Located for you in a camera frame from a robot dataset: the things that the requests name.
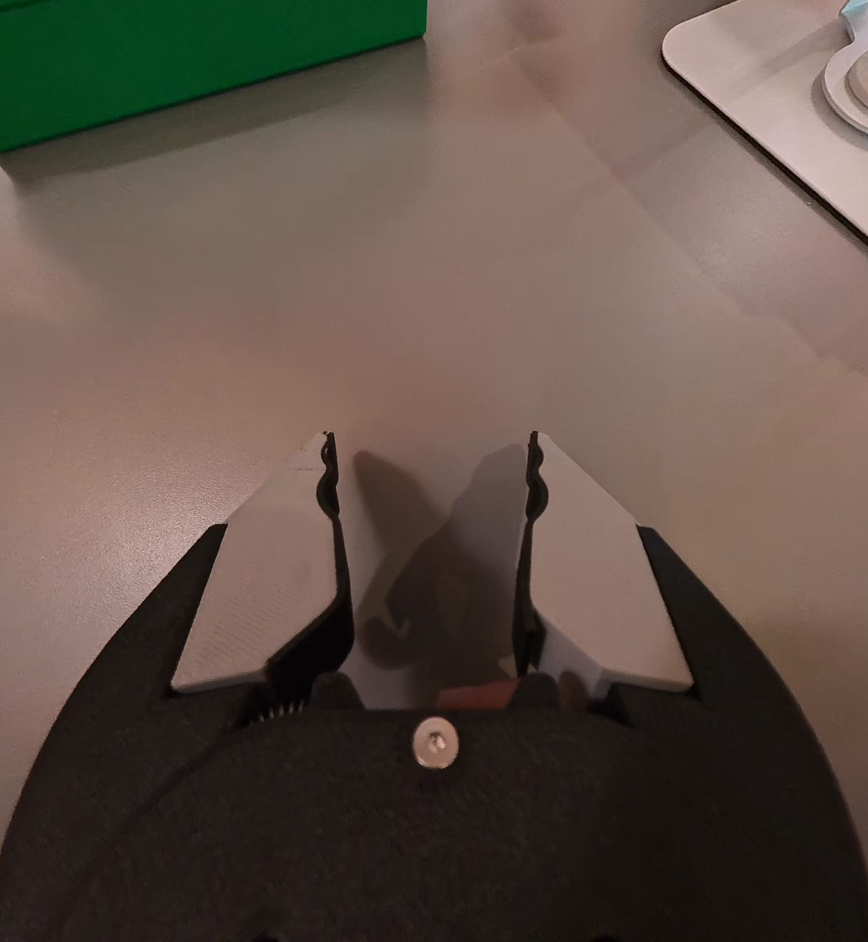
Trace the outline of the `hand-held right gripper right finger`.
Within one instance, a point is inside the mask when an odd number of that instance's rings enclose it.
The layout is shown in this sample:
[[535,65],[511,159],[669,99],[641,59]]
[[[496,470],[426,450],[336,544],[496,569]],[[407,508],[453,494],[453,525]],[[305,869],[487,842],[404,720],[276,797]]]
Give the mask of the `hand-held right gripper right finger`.
[[694,678],[639,525],[545,433],[525,457],[514,581],[517,676],[575,676],[591,699],[614,683],[686,692]]

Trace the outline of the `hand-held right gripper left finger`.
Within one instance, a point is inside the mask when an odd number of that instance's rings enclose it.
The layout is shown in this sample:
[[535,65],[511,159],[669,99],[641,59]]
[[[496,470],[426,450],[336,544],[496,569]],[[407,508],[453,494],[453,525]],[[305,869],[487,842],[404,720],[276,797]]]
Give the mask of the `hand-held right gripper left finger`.
[[319,431],[226,520],[172,673],[175,692],[265,682],[307,696],[353,645],[334,438]]

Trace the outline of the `green plastic bin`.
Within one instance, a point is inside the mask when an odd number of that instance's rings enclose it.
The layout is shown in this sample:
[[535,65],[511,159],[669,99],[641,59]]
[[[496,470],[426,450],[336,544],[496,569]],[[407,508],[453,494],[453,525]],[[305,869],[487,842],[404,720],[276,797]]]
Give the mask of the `green plastic bin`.
[[424,35],[426,1],[0,1],[0,152]]

